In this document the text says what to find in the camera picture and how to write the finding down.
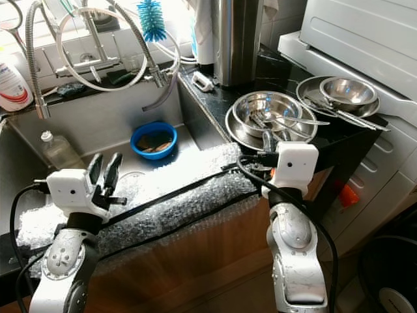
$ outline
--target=window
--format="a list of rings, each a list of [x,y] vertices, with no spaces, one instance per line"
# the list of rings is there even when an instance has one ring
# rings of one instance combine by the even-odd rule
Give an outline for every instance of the window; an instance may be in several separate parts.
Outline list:
[[[66,14],[64,6],[62,6],[60,0],[44,0],[50,10],[53,12],[53,15],[56,17],[57,22],[61,20]],[[31,6],[33,0],[16,0],[16,4],[20,7],[23,13],[23,22],[19,28],[19,34],[23,41],[25,41],[25,18],[27,10]],[[136,5],[140,1],[133,0],[118,0],[118,3],[124,5],[126,8],[136,12]],[[161,0],[162,10],[164,14],[164,21],[167,29],[171,32],[175,31],[174,28],[183,33],[185,29],[189,28],[188,20],[184,17],[185,6],[182,5],[182,0]],[[81,0],[71,0],[71,3],[75,3],[78,6],[81,6]],[[106,0],[89,0],[89,6],[98,7],[98,8],[108,8],[109,3]],[[6,0],[0,0],[0,21],[3,25],[15,25],[18,21],[18,15],[13,6]],[[46,23],[40,13],[40,10],[36,11],[34,19],[34,36],[35,36],[35,46],[45,46],[47,44],[53,43],[53,39],[49,33],[49,30],[46,26]],[[122,28],[127,28],[127,24],[120,21]],[[85,25],[81,18],[74,18],[72,22],[68,22],[65,27],[65,38],[76,38],[88,35],[88,32],[85,29]],[[0,46],[18,50],[18,46],[13,36],[6,32],[0,31]]]

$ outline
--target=blue brush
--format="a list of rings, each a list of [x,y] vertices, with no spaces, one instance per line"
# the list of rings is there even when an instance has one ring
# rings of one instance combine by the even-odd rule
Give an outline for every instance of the blue brush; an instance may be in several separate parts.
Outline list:
[[[161,3],[156,0],[142,0],[137,6],[141,19],[143,36],[146,41],[159,41],[167,38]]]

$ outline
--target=sink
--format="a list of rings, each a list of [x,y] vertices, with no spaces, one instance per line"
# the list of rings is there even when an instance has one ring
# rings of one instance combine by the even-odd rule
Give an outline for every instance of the sink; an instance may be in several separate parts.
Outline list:
[[[51,119],[40,120],[35,111],[29,111],[3,120],[0,123],[0,235],[8,233],[14,195],[33,179],[45,178],[53,171],[41,152],[42,131],[65,136],[86,164],[95,153],[103,154],[104,165],[113,153],[122,153],[120,177],[133,171],[146,173],[180,159],[188,151],[228,142],[224,131],[181,81],[178,80],[178,87],[163,105],[149,112],[142,112],[141,107],[153,102],[161,91],[140,83],[125,91],[52,104]],[[152,121],[170,123],[178,133],[176,148],[161,160],[144,159],[130,148],[133,131]],[[45,197],[36,192],[22,197],[16,212],[16,227],[21,212],[44,203]]]

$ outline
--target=bubble wrap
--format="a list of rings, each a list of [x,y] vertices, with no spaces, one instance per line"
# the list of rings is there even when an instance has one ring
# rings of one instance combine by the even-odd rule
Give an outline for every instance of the bubble wrap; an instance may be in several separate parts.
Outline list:
[[[127,197],[128,204],[126,206],[112,206],[111,215],[121,214],[142,203],[218,173],[221,171],[221,166],[235,162],[239,153],[238,145],[229,143],[205,151],[188,153],[182,156],[180,160],[157,168],[145,175],[135,172],[134,175],[121,177],[115,195]],[[99,253],[101,256],[107,256],[144,240],[163,236],[165,233],[174,231],[204,214],[211,214],[213,210],[238,196],[254,191],[255,187],[252,183],[239,172],[230,171],[224,175],[214,177],[201,186],[153,205],[142,212],[104,228],[98,234]],[[231,216],[241,214],[249,207],[253,207],[257,200],[257,196],[242,200],[209,218],[200,220],[197,224],[187,226],[170,236],[164,237],[158,241],[158,244],[168,245],[169,242],[176,240],[179,236],[221,223],[231,218]],[[56,226],[65,223],[66,217],[56,206],[47,205],[25,212],[21,216],[20,222],[21,230],[17,238],[18,245],[39,248],[53,241]],[[143,253],[150,248],[152,248],[152,244],[128,249],[102,263],[106,263],[107,267],[111,268],[108,263],[111,263],[112,260],[115,260],[114,266],[120,265],[123,260],[128,260],[136,256],[137,253]],[[38,271],[34,267],[32,274],[37,276],[37,273]]]

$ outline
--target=black cable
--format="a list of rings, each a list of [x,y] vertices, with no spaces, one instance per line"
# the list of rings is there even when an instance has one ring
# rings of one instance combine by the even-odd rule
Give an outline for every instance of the black cable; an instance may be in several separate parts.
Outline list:
[[[246,199],[246,198],[249,198],[250,196],[254,196],[254,195],[256,195],[257,193],[258,193],[258,191],[253,191],[253,192],[249,192],[249,193],[246,193],[246,194],[241,194],[241,195],[239,195],[239,196],[237,196],[237,197],[235,197],[235,198],[233,198],[233,199],[231,199],[231,200],[227,201],[227,202],[226,202],[226,203],[224,203],[223,205],[218,206],[218,207],[217,207],[217,208],[215,208],[214,210],[211,210],[211,211],[209,211],[209,212],[206,212],[205,214],[203,214],[203,215],[199,216],[198,218],[195,218],[195,219],[193,219],[193,220],[191,220],[191,221],[189,221],[189,222],[185,222],[185,223],[183,223],[182,225],[177,226],[176,228],[174,228],[174,229],[172,229],[172,230],[169,230],[169,231],[167,231],[167,232],[165,232],[165,233],[163,233],[163,234],[161,234],[161,235],[157,235],[157,236],[154,236],[154,237],[148,238],[148,239],[146,239],[146,240],[144,240],[144,241],[141,241],[141,242],[139,242],[139,243],[135,243],[135,244],[130,245],[130,246],[126,246],[126,247],[121,248],[121,249],[119,249],[119,250],[117,250],[117,251],[114,251],[114,252],[112,252],[112,253],[110,253],[110,254],[108,254],[108,255],[106,255],[106,256],[103,256],[102,258],[100,258],[100,261],[105,260],[105,259],[107,259],[107,258],[110,258],[111,256],[114,256],[114,255],[116,255],[116,254],[119,254],[119,253],[121,253],[121,252],[123,252],[123,251],[125,251],[125,250],[131,249],[131,248],[136,248],[136,247],[138,247],[138,246],[143,246],[143,245],[145,245],[145,244],[147,244],[147,243],[151,243],[151,242],[153,242],[153,241],[157,241],[157,240],[159,240],[159,239],[165,238],[165,237],[167,237],[167,236],[169,236],[169,235],[171,235],[171,234],[173,234],[173,233],[175,233],[175,232],[177,232],[177,231],[179,231],[179,230],[181,230],[181,229],[183,229],[183,228],[185,228],[185,227],[187,227],[187,226],[190,226],[190,225],[192,225],[192,224],[195,224],[196,222],[199,222],[200,220],[202,220],[202,219],[204,219],[204,218],[206,218],[206,217],[208,217],[208,216],[210,216],[210,215],[213,215],[213,214],[215,214],[215,213],[217,213],[217,212],[221,211],[222,209],[225,209],[226,207],[229,207],[229,206],[230,206],[230,205],[232,205],[232,204],[235,204],[235,203],[237,203],[237,202],[240,202],[240,201],[242,201],[242,200],[244,200],[244,199]]]
[[[25,262],[23,261],[22,255],[20,254],[18,245],[16,243],[16,235],[14,233],[15,232],[14,219],[16,218],[16,209],[18,207],[18,202],[19,202],[20,197],[29,190],[39,189],[39,186],[40,185],[38,183],[31,184],[31,185],[23,188],[21,191],[19,191],[13,199],[12,208],[10,210],[10,221],[9,221],[10,222],[10,224],[9,224],[9,226],[10,226],[10,229],[9,229],[9,231],[10,231],[10,242],[12,243],[13,251],[14,251],[14,253],[15,253],[17,259],[18,259],[20,269],[23,269],[23,267],[25,266]],[[28,275],[25,275],[25,278],[26,278],[27,285],[29,287],[29,291],[30,291],[31,295],[33,295],[33,293],[35,291],[33,289],[31,278]]]
[[[339,275],[339,258],[338,258],[338,251],[336,249],[336,245],[334,244],[331,236],[328,234],[326,229],[323,227],[323,225],[320,224],[320,222],[317,222],[310,214],[310,212],[294,197],[292,197],[290,194],[286,193],[284,190],[278,188],[277,186],[274,186],[273,184],[265,181],[264,179],[261,179],[260,177],[256,176],[255,174],[248,171],[244,166],[242,165],[242,160],[257,160],[258,158],[253,155],[240,155],[237,159],[237,166],[242,171],[242,173],[249,179],[252,179],[267,188],[271,189],[272,191],[279,194],[281,197],[285,198],[287,201],[291,202],[297,209],[299,209],[304,215],[306,215],[313,225],[322,233],[324,239],[326,239],[330,250],[332,252],[332,259],[333,259],[333,267],[332,267],[332,285],[330,287],[330,296],[329,296],[329,309],[330,313],[334,313],[335,306],[336,306],[336,286],[338,284],[338,275]]]
[[[153,205],[162,203],[162,202],[164,202],[164,201],[166,201],[168,199],[174,198],[174,197],[176,197],[176,196],[178,196],[180,194],[183,194],[183,193],[185,193],[185,192],[187,192],[187,191],[189,191],[191,189],[194,189],[196,187],[199,187],[199,186],[205,184],[207,181],[209,181],[212,178],[215,178],[215,177],[218,177],[218,176],[221,176],[221,175],[225,175],[227,173],[229,173],[229,168],[222,169],[222,171],[219,171],[218,173],[214,173],[214,174],[212,174],[210,176],[207,176],[207,177],[204,177],[202,179],[199,179],[198,181],[195,181],[194,183],[191,183],[189,185],[186,185],[184,187],[181,187],[179,189],[176,189],[176,190],[174,190],[172,192],[169,192],[167,194],[164,194],[163,196],[160,196],[159,198],[156,198],[156,199],[153,199],[151,201],[148,201],[147,203],[138,205],[137,207],[134,207],[133,209],[130,209],[130,210],[126,211],[126,212],[123,212],[123,213],[121,213],[119,215],[116,215],[116,216],[112,217],[109,220],[109,222],[107,222],[107,223],[105,223],[105,224],[102,225],[101,229],[103,230],[104,228],[107,228],[107,227],[109,227],[111,225],[114,225],[114,224],[116,224],[116,223],[118,223],[118,222],[120,222],[122,220],[125,220],[126,218],[131,217],[132,215],[135,215],[135,214],[137,214],[139,212],[142,212],[143,210],[147,209],[148,207],[151,207]]]
[[[16,300],[19,304],[20,310],[22,313],[27,313],[25,303],[23,303],[23,298],[20,293],[20,281],[22,280],[23,276],[26,276],[27,270],[35,264],[38,260],[41,259],[41,257],[44,256],[44,254],[39,254],[36,258],[34,258],[32,261],[30,261],[28,264],[25,265],[25,267],[20,271],[18,278],[16,279],[16,283],[14,285],[14,292],[16,294]]]

